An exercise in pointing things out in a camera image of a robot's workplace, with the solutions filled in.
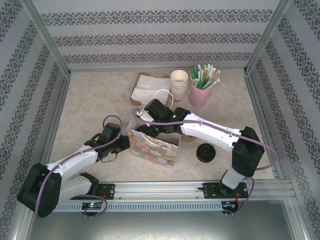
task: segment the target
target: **enclosure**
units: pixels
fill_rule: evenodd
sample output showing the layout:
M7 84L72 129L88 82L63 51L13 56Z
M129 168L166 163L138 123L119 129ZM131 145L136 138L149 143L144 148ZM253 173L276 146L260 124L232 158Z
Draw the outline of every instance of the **enclosure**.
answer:
M0 5L0 239L320 239L319 0ZM219 147L212 162L197 161L200 139L180 142L173 168L130 151L86 167L115 184L97 219L80 213L83 201L62 202L43 219L17 201L31 166L75 152L101 132L105 116L118 115L127 128L139 72L160 77L207 63L222 79L207 106L183 99L173 107L250 126L279 155L275 167L254 174L242 213L225 217L216 206L223 199L195 190L231 164ZM259 167L273 161L265 152Z

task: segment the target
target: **white napkin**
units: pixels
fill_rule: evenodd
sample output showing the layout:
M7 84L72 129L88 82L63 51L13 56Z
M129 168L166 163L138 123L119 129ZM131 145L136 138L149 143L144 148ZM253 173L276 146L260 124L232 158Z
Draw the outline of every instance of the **white napkin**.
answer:
M160 89L170 91L170 78L157 78L153 76L140 75L136 87L134 88L131 98L141 102L143 105L148 104L154 95ZM166 105L169 93L160 91L155 96L163 105Z

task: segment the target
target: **cardboard box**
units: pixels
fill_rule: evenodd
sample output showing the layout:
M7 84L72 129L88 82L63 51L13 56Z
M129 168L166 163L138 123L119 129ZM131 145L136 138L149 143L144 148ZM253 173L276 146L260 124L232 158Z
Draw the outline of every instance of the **cardboard box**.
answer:
M136 80L135 80L135 83L134 83L134 86L133 86L133 88L132 88L131 95L130 95L130 102L131 102L131 105L132 105L132 106L136 106L136 107L140 107L140 106L143 105L140 101L137 101L137 100L134 100L134 99L131 98L132 93L134 92L134 89L135 89L135 87L136 87L137 84L138 84L140 75L150 76L150 73L148 73L148 72L139 72L139 75L138 75L138 77L137 77ZM162 76L161 78L169 79L170 76L165 75L165 76Z
M128 125L131 153L155 164L173 168L181 135L179 133L161 133L156 139L137 131L142 125L144 123L134 117Z

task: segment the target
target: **black lid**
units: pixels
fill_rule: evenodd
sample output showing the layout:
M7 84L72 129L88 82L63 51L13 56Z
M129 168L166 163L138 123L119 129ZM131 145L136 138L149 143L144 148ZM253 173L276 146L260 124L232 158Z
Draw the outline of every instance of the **black lid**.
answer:
M196 157L203 163L210 163L215 156L215 148L208 143L201 144L196 150Z

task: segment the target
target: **floor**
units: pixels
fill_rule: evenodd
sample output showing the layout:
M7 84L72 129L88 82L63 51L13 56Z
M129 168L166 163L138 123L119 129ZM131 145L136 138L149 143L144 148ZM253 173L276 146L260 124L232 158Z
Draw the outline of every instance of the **floor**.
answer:
M170 75L170 71L150 71L151 76ZM77 151L87 140L103 130L105 116L121 117L123 134L135 108L130 96L138 76L137 71L73 73L54 141L50 163L65 158ZM173 109L183 107L201 118L222 126L243 129L249 126L262 140L255 112L249 97L241 69L224 69L221 82L212 89L210 99L203 108L192 107L186 96L182 102L174 103ZM231 155L216 147L216 156L210 163L202 163L196 157L196 150L204 141L181 141L173 168L157 165L131 154L130 150L119 153L115 161L98 162L83 169L107 182L126 181L197 181L220 180L231 166ZM270 164L264 153L259 166ZM274 178L272 170L257 171L255 179Z
M27 240L295 240L283 201L249 201L243 211L79 212L34 218Z

